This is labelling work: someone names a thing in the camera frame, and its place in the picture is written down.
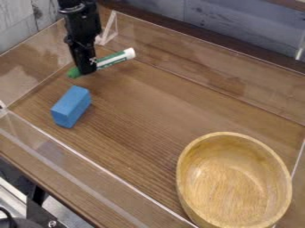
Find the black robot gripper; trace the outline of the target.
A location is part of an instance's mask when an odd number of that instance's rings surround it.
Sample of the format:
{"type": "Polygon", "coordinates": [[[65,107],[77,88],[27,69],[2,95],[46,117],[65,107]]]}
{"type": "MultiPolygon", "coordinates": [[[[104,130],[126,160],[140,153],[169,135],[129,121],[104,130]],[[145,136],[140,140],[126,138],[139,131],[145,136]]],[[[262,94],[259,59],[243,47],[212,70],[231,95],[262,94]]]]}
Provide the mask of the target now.
{"type": "Polygon", "coordinates": [[[81,75],[96,71],[94,37],[101,33],[96,0],[58,0],[66,36],[64,42],[81,75]]]}

